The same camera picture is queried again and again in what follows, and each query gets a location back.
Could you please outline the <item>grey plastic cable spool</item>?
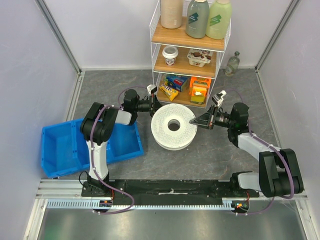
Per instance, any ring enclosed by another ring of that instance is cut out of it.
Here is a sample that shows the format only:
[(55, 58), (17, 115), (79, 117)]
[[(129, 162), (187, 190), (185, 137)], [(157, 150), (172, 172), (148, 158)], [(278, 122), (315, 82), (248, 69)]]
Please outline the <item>grey plastic cable spool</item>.
[(190, 123), (195, 117), (192, 110), (181, 104), (170, 103), (160, 107), (150, 123), (155, 141), (170, 151), (188, 147), (198, 129), (196, 125)]

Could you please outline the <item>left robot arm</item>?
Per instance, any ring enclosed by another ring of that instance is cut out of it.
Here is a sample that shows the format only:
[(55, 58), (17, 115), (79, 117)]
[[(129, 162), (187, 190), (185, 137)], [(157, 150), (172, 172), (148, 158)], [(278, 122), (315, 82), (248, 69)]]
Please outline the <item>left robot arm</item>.
[(90, 167), (87, 181), (82, 184), (83, 197), (104, 197), (115, 189), (109, 185), (106, 146), (116, 124), (132, 126), (139, 112), (148, 112), (152, 117), (162, 106), (157, 87), (148, 85), (147, 91), (148, 97), (140, 99), (136, 90), (127, 89), (120, 107), (94, 102), (84, 117), (80, 132), (88, 147)]

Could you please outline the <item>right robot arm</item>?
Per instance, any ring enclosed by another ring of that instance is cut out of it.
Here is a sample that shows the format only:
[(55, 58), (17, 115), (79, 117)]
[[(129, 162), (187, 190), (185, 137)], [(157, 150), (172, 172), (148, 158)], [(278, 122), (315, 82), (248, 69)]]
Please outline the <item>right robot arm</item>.
[(235, 197), (247, 190), (262, 192), (268, 198), (291, 198), (304, 191), (296, 153), (281, 149), (259, 138), (250, 130), (249, 107), (237, 102), (230, 113), (222, 112), (216, 106), (190, 123), (200, 128), (212, 130), (214, 126), (227, 129), (229, 141), (237, 148), (249, 153), (258, 161), (258, 172), (237, 172), (232, 175), (229, 191)]

